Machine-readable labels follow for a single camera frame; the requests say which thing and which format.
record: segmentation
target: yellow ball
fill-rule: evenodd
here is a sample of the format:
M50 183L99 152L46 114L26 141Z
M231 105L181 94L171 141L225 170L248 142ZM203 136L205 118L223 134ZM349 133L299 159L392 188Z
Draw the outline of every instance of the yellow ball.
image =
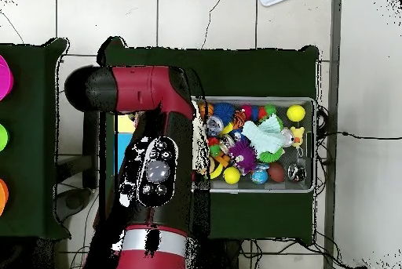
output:
M292 122L300 122L305 117L305 109L301 105L292 105L287 109L287 117Z
M240 180L240 171L234 166L230 166L223 172L223 179L226 183L234 185Z

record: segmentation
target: green bowl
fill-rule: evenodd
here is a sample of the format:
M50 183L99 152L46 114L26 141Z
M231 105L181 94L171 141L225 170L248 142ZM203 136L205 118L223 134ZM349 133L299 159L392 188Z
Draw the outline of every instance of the green bowl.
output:
M9 142L9 134L7 129L0 124L0 151L2 151Z

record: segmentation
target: red ball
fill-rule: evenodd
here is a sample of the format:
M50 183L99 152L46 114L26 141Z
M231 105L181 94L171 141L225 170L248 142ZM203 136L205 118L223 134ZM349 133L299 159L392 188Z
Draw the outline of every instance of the red ball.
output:
M285 181L285 170L279 162L269 163L268 175L271 180L277 183Z

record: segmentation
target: brown ball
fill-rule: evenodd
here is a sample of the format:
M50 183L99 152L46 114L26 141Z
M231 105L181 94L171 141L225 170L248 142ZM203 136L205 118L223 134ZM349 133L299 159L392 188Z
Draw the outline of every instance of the brown ball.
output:
M201 103L198 106L199 108L199 115L204 120L205 119L205 103ZM208 115L214 114L214 105L208 103Z
M270 179L277 183L285 181L285 170L279 162L269 163L268 175Z

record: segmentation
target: dark green surface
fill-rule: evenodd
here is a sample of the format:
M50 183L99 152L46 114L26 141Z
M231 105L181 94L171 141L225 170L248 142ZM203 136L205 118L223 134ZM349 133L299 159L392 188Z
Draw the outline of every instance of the dark green surface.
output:
M104 43L108 66L166 65L193 68L206 96L316 98L318 49L129 49L121 38ZM201 95L188 73L192 95ZM301 238L312 242L310 194L212 194L211 238Z
M0 123L10 134L0 152L0 178L9 188L0 236L69 236L53 215L55 73L67 46L61 38L41 46L0 44L14 77L13 90L0 102Z

